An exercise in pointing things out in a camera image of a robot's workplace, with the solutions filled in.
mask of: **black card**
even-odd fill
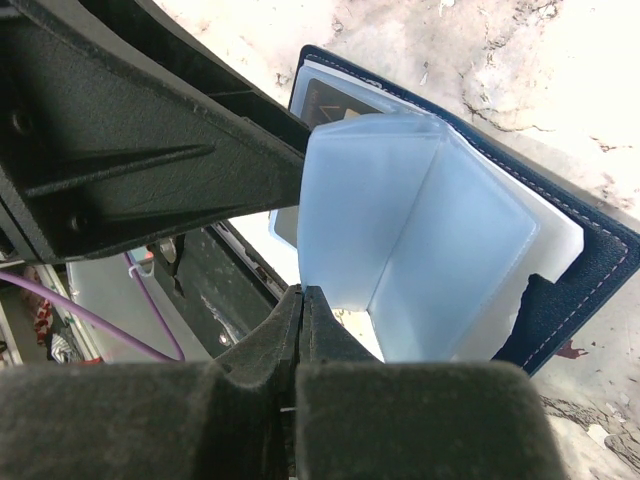
[[[313,129],[318,125],[365,113],[380,113],[380,111],[312,78],[307,86],[300,119]]]

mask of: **brown stain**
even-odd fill
[[[569,360],[575,360],[583,355],[588,355],[584,348],[573,348],[573,340],[569,340],[565,343],[560,350],[556,352],[559,357],[568,358]]]

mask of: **floor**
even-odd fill
[[[447,108],[640,230],[640,2],[157,0],[286,104],[322,46]],[[571,479],[640,478],[640,276],[535,377]]]

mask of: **wallet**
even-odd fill
[[[495,360],[508,361],[529,374],[535,373],[640,266],[639,234],[535,172],[517,154],[465,121],[318,47],[305,46],[302,49],[298,72],[305,60],[355,77],[372,88],[436,115],[487,159],[543,196],[582,227],[584,249],[555,283],[539,275],[530,277],[515,326],[504,346],[494,356]],[[340,118],[344,117],[344,113],[341,112]]]

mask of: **purple cable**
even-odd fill
[[[133,279],[138,284],[138,287],[140,287],[140,291],[142,292],[142,294],[144,295],[144,298],[147,300],[147,303],[151,307],[151,310],[153,311],[153,315],[156,317],[156,320],[158,320],[160,327],[162,327],[162,330],[164,330],[164,333],[169,339],[169,341],[171,342],[171,345],[173,345],[173,349],[178,354],[178,358],[176,360],[179,362],[184,362],[184,352],[182,351],[180,344],[176,340],[176,337],[173,336],[173,333],[171,332],[169,325],[167,325],[166,320],[160,313],[160,310],[158,310],[158,307],[156,306],[155,302],[151,298],[151,295],[149,295],[149,291],[147,290],[147,287],[144,286],[144,282],[142,281],[142,278],[140,278],[140,274],[138,273],[138,270],[133,268],[133,262],[131,261],[131,257],[129,256],[128,253],[125,253],[123,256],[124,256],[125,262],[127,262],[127,265],[129,266],[129,272],[131,272]]]
[[[141,342],[137,338],[129,335],[124,330],[120,330],[115,325],[107,322],[105,319],[99,317],[93,312],[90,312],[84,307],[73,303],[68,298],[63,297],[62,295],[54,292],[53,290],[49,290],[47,287],[40,285],[39,283],[32,282],[31,280],[27,280],[26,278],[22,278],[18,275],[13,275],[11,273],[0,271],[0,280],[4,280],[5,282],[13,283],[19,287],[25,288],[33,293],[40,295],[41,297],[46,298],[52,303],[57,305],[61,305],[62,307],[69,310],[71,313],[77,315],[78,317],[83,318],[91,325],[105,332],[110,333],[114,337],[122,340],[127,345],[135,348],[136,350],[149,355],[150,357],[161,361],[161,362],[175,362],[176,360],[165,355],[162,352],[159,352],[155,348],[150,347],[146,343]],[[184,354],[182,350],[180,350],[180,360],[184,360]]]

